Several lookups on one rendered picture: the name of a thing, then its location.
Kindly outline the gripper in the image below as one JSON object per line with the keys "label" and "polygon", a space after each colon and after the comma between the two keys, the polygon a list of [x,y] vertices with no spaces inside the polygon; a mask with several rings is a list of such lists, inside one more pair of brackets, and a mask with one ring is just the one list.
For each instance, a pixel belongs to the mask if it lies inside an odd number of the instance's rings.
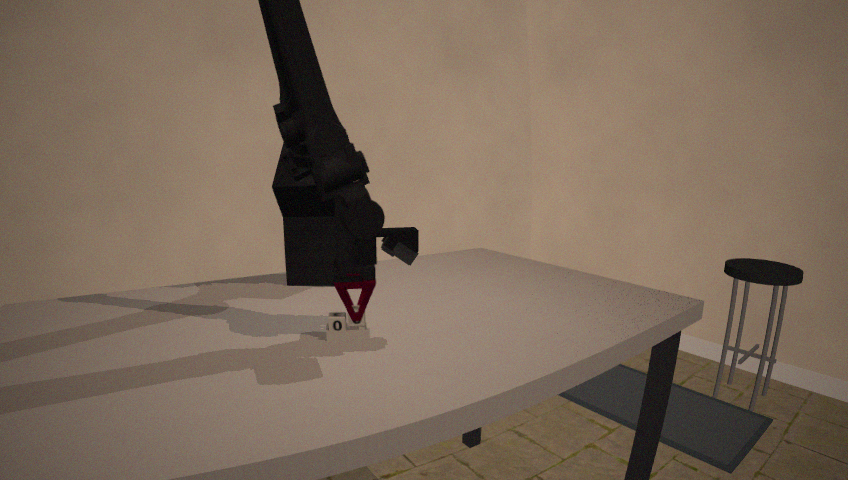
{"label": "gripper", "polygon": [[[340,298],[342,299],[352,321],[361,321],[366,306],[376,285],[375,265],[354,265],[353,234],[349,231],[336,229],[336,256],[334,258],[333,269],[334,286]],[[357,313],[354,312],[354,309],[352,307],[353,302],[349,296],[347,289],[362,289],[357,304],[360,305]]]}

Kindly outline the white calendar cube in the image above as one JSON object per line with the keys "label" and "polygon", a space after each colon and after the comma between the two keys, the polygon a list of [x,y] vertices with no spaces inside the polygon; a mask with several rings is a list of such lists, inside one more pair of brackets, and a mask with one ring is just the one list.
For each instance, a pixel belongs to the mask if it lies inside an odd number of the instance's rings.
{"label": "white calendar cube", "polygon": [[345,312],[330,312],[328,316],[329,331],[347,330]]}
{"label": "white calendar cube", "polygon": [[[359,308],[359,306],[360,306],[360,305],[352,305],[352,306],[353,306],[354,312],[356,312],[356,313],[357,313],[357,312],[358,312],[358,310],[359,310],[358,308]],[[364,314],[363,314],[363,317],[362,317],[361,321],[352,321],[352,319],[351,319],[351,317],[350,317],[350,315],[349,315],[348,311],[347,311],[347,318],[348,318],[348,326],[349,326],[349,327],[361,327],[361,326],[366,326],[365,312],[364,312]]]}

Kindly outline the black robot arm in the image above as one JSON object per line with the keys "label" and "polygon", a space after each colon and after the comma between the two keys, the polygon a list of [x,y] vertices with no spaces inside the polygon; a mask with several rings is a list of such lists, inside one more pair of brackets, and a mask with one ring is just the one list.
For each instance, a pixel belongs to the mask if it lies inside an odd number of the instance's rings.
{"label": "black robot arm", "polygon": [[258,1],[280,87],[273,108],[289,150],[282,164],[294,181],[312,174],[322,201],[335,199],[335,228],[353,234],[354,265],[377,264],[376,237],[384,237],[383,251],[411,265],[418,230],[383,228],[383,209],[364,186],[368,165],[334,111],[300,1]]}

